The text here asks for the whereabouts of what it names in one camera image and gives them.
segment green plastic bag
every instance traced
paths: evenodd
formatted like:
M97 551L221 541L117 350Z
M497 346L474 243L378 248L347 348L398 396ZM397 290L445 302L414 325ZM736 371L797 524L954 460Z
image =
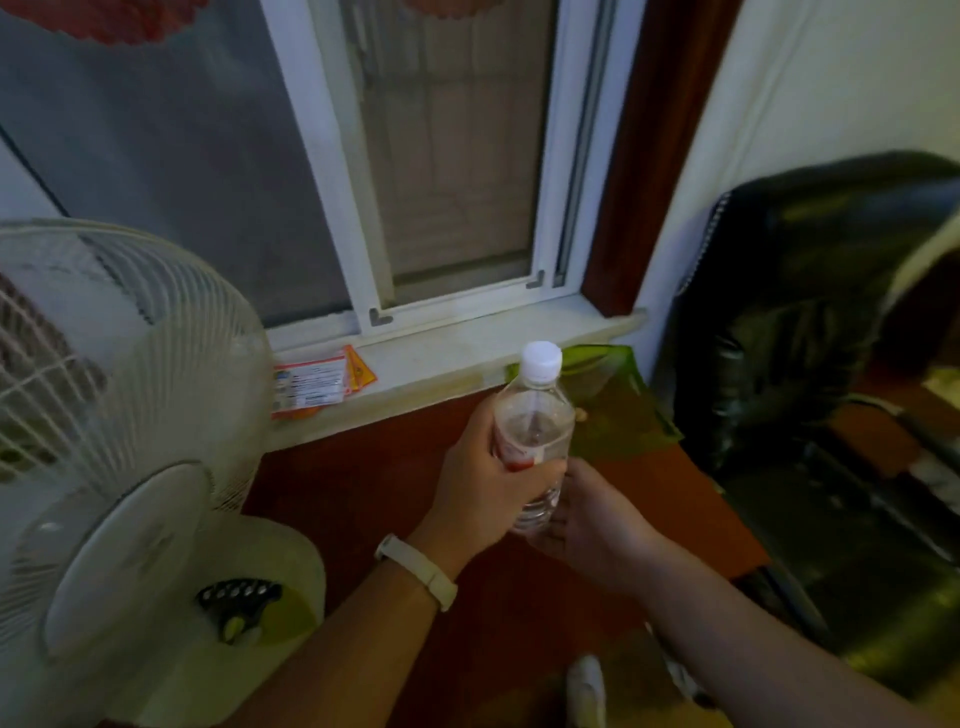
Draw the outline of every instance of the green plastic bag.
M507 367L513 379L519 364ZM625 346L564 349L560 384L578 408L570 454L587 460L625 460L665 448L683 435L657 407Z

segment white window sill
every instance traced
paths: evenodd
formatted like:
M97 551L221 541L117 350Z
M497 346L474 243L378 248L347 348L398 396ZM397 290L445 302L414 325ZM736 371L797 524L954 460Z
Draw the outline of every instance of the white window sill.
M605 319L581 295L531 303L356 349L377 382L303 420L274 422L267 450L292 448L504 382L523 345L600 344L643 325L646 313Z

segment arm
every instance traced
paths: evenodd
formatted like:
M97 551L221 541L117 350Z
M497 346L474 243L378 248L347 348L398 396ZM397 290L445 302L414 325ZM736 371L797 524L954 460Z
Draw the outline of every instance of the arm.
M639 600L735 725L939 725L757 607L582 460L534 545Z
M488 399L447 453L433 505L406 539L451 580L503 538L524 503L563 477L563 461L507 473L491 455L492 418ZM416 577L384 560L228 728L385 725L437 611Z

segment bottle label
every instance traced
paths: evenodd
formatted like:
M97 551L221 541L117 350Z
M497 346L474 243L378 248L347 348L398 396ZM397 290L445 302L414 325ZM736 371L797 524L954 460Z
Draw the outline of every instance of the bottle label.
M493 450L493 454L511 473L533 468L542 463L546 456L545 447L522 448L515 445L500 432L499 427L493 428Z

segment white bottle cap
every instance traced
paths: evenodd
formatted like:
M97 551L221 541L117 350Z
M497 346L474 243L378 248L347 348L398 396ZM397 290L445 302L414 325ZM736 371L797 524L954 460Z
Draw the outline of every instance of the white bottle cap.
M531 341L520 355L520 376L532 384L549 384L560 376L564 353L550 341Z

